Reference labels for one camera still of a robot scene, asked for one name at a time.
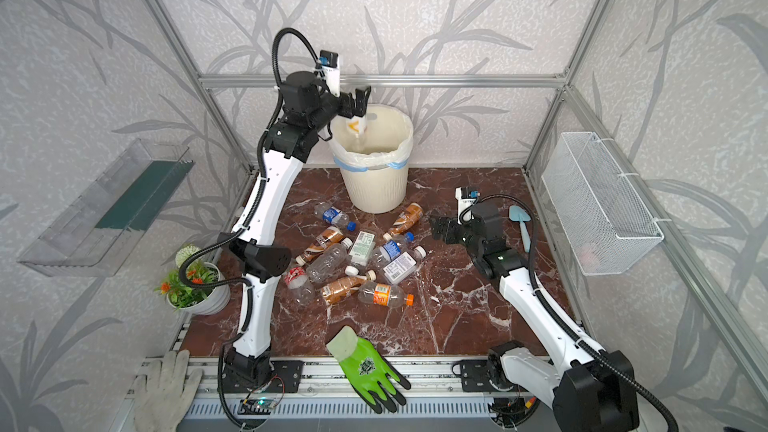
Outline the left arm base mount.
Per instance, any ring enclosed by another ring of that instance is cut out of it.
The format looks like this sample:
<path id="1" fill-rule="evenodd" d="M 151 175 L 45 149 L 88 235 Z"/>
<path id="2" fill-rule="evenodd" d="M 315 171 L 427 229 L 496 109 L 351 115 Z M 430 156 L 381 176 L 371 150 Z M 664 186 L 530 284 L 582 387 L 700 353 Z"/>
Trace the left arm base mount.
<path id="1" fill-rule="evenodd" d="M 231 349 L 223 357 L 218 382 L 225 394 L 251 391 L 293 394 L 298 392 L 303 366 L 301 360 L 272 360 L 270 350 L 253 357 Z"/>

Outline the purple label bottle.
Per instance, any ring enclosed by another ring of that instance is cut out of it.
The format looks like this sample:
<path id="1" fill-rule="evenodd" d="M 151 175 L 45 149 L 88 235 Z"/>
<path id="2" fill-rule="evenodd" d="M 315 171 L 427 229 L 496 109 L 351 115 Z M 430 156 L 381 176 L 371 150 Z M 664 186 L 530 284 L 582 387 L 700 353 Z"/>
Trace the purple label bottle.
<path id="1" fill-rule="evenodd" d="M 398 285 L 417 270 L 426 256 L 427 251 L 422 246 L 401 253 L 383 268 L 384 278 L 390 285 Z"/>

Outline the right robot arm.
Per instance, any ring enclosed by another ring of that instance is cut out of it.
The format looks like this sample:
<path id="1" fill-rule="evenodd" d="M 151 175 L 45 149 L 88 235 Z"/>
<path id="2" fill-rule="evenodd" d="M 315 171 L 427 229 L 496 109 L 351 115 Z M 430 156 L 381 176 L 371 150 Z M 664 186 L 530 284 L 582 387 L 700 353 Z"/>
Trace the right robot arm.
<path id="1" fill-rule="evenodd" d="M 455 217 L 431 215 L 434 239 L 463 246 L 474 267 L 498 288 L 548 352 L 540 359 L 522 345 L 493 353 L 497 388 L 519 385 L 549 407 L 563 431 L 633 431 L 641 426 L 638 401 L 647 401 L 669 431 L 672 412 L 639 384 L 629 359 L 609 352 L 565 312 L 536 273 L 539 228 L 530 226 L 527 254 L 507 244 L 497 195 L 456 190 Z"/>

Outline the orange cap bottle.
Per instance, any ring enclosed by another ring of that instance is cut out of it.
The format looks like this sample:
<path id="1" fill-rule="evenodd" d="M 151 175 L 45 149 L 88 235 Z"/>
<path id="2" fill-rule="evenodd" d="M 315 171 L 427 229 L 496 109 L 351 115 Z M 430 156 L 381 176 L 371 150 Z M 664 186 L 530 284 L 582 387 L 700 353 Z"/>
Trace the orange cap bottle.
<path id="1" fill-rule="evenodd" d="M 388 308 L 412 306 L 414 303 L 414 295 L 405 292 L 401 287 L 373 281 L 364 282 L 356 296 L 364 304 L 380 305 Z"/>

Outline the white yellow logo bottle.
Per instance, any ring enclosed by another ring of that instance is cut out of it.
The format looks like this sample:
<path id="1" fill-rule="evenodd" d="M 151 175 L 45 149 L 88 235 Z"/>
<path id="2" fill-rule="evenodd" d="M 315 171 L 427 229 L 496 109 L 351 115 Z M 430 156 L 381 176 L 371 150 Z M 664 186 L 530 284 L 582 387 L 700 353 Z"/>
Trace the white yellow logo bottle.
<path id="1" fill-rule="evenodd" d="M 353 117 L 345 121 L 349 133 L 345 149 L 358 154 L 371 154 L 375 151 L 375 137 L 370 132 L 367 116 Z"/>

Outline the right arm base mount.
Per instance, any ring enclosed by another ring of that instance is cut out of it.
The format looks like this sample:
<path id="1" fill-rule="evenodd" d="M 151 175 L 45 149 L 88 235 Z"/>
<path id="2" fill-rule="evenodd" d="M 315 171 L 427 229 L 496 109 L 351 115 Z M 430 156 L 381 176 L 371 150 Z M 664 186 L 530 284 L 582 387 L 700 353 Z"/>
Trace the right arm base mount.
<path id="1" fill-rule="evenodd" d="M 464 359 L 451 365 L 451 372 L 462 383 L 463 392 L 523 392 L 524 389 L 512 383 L 504 373 L 502 356 L 523 344 L 513 340 L 489 349 L 485 359 Z"/>

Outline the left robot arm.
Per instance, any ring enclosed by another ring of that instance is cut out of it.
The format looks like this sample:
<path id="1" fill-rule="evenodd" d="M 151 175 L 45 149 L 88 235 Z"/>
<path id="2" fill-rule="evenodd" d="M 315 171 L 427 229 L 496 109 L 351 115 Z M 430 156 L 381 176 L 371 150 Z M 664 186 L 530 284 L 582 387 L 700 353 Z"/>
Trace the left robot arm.
<path id="1" fill-rule="evenodd" d="M 287 36 L 307 49 L 314 68 L 283 76 L 279 49 Z M 257 177 L 244 212 L 230 234 L 215 248 L 228 248 L 243 263 L 240 276 L 211 283 L 212 288 L 238 283 L 242 286 L 241 316 L 235 336 L 225 342 L 221 358 L 232 369 L 251 379 L 269 376 L 270 323 L 276 288 L 291 261 L 290 251 L 274 243 L 277 222 L 290 189 L 313 147 L 337 118 L 362 119 L 367 113 L 370 88 L 342 92 L 330 78 L 338 71 L 338 56 L 317 52 L 294 28 L 283 28 L 274 37 L 272 72 L 278 98 L 268 125 L 257 144 Z"/>

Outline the blue cap Pepsi bottle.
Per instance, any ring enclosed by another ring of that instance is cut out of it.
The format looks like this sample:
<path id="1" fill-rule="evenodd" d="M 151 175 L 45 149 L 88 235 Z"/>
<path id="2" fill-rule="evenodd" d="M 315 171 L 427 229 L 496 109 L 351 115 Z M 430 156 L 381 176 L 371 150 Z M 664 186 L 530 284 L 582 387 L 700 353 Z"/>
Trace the blue cap Pepsi bottle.
<path id="1" fill-rule="evenodd" d="M 412 232 L 406 232 L 404 235 L 396 235 L 387 240 L 383 245 L 377 247 L 370 258 L 369 266 L 375 270 L 381 270 L 393 260 L 408 250 L 409 245 L 414 241 Z"/>

